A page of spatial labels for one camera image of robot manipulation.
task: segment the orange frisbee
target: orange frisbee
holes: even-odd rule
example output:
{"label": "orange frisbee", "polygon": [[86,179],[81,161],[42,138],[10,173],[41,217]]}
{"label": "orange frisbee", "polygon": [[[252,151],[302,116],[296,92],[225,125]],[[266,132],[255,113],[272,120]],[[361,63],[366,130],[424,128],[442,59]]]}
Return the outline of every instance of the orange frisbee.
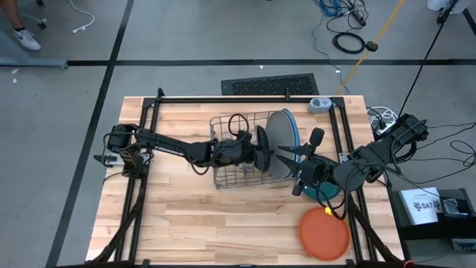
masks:
{"label": "orange frisbee", "polygon": [[299,238],[307,254],[322,261],[340,258],[349,247],[347,224],[326,214],[324,208],[308,210],[299,223]]}

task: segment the gray floor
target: gray floor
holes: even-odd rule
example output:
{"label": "gray floor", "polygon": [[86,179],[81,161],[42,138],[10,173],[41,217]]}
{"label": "gray floor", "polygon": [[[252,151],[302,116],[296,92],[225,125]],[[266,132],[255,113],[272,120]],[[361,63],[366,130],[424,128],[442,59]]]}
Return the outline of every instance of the gray floor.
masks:
{"label": "gray floor", "polygon": [[[43,8],[28,4],[23,11],[48,18],[41,31],[28,22],[41,41],[38,57],[69,60],[107,60],[111,54],[126,0],[76,1],[90,10],[96,22],[84,32],[71,30],[89,18],[75,13],[65,0],[49,0]],[[362,37],[375,37],[397,0],[367,0],[370,12]],[[476,7],[471,7],[476,17]],[[321,13],[311,0],[136,0],[119,60],[320,59],[312,48],[310,31]],[[434,34],[436,13],[424,1],[407,1],[379,43],[372,59],[422,59]],[[344,27],[335,23],[335,28]],[[325,27],[316,31],[319,48],[333,59],[357,59],[336,50]],[[434,47],[431,59],[476,58],[476,36],[463,16],[452,16]],[[351,66],[341,66],[346,74]],[[51,247],[105,67],[0,68],[0,267],[42,267]],[[362,66],[350,81],[352,95],[364,95],[368,106],[398,110],[418,66]],[[92,160],[100,153],[101,138],[117,122],[127,95],[154,95],[160,86],[168,95],[220,95],[220,81],[245,77],[312,72],[323,95],[339,86],[331,66],[206,66],[115,68],[97,128],[80,194],[59,264],[84,261],[101,191],[104,168]],[[407,105],[407,112],[427,118],[429,125],[475,121],[472,94],[474,66],[426,66]],[[436,129],[430,141],[455,129]],[[457,138],[476,146],[473,131]],[[415,158],[464,158],[441,141],[419,151]],[[404,172],[415,181],[458,170],[453,162],[409,162]],[[472,201],[476,170],[428,184],[467,188]],[[396,190],[412,188],[398,179]],[[427,264],[474,267],[476,258],[456,256],[445,243],[412,243],[419,261],[448,254]]]}

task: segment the wire basket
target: wire basket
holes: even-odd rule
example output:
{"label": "wire basket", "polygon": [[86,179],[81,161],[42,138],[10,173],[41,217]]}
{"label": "wire basket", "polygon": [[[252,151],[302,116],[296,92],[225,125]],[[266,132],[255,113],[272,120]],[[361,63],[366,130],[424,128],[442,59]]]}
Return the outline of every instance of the wire basket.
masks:
{"label": "wire basket", "polygon": [[[256,127],[259,125],[266,128],[269,116],[272,112],[254,112],[242,114],[249,123],[249,132],[253,135],[251,139],[252,144],[257,144]],[[228,122],[231,115],[224,115],[210,119],[211,138],[217,138],[219,141],[227,138],[235,139],[228,129]],[[246,130],[246,123],[243,118],[235,116],[230,123],[230,130],[237,133],[238,130]],[[237,166],[231,165],[227,167],[218,167],[213,169],[213,181],[217,189],[234,188],[251,185],[261,185],[273,182],[283,182],[292,178],[275,179],[268,171],[261,172],[251,164],[239,164]]]}

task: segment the white sneaker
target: white sneaker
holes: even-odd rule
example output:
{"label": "white sneaker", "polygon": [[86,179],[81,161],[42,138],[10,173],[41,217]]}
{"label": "white sneaker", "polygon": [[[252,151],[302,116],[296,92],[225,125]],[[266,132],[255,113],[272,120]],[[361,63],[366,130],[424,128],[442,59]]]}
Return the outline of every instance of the white sneaker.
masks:
{"label": "white sneaker", "polygon": [[30,31],[28,31],[28,30],[21,30],[21,31],[13,30],[13,34],[15,34],[18,41],[20,41],[20,43],[24,47],[26,47],[26,48],[28,48],[32,51],[38,51],[38,50],[42,49],[42,46],[39,45],[39,43],[33,38],[34,34],[32,34]]}

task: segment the wooden table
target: wooden table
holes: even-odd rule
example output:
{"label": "wooden table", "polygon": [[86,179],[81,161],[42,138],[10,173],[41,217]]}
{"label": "wooden table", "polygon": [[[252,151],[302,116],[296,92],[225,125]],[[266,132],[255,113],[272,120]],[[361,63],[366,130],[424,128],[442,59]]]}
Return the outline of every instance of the wooden table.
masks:
{"label": "wooden table", "polygon": [[[362,96],[344,97],[355,147],[373,141]],[[138,124],[144,97],[126,97],[119,123]],[[237,112],[287,108],[292,111],[301,144],[314,127],[326,131],[318,148],[336,159],[329,114],[312,115],[304,103],[161,103],[157,131],[187,142],[210,140],[210,119]],[[343,127],[339,129],[342,144]],[[354,259],[352,243],[341,258],[320,261],[304,252],[297,235],[303,213],[318,204],[304,195],[291,195],[293,182],[217,190],[213,172],[196,175],[183,159],[155,151],[147,184],[136,261],[152,264],[345,264]],[[109,168],[107,176],[122,167]],[[114,176],[103,186],[87,259],[96,257],[120,224],[127,179]],[[370,222],[380,238],[403,258],[387,191],[379,183],[364,185]],[[341,201],[342,194],[332,200]],[[123,258],[130,245],[129,228]],[[368,249],[358,225],[365,259]]]}

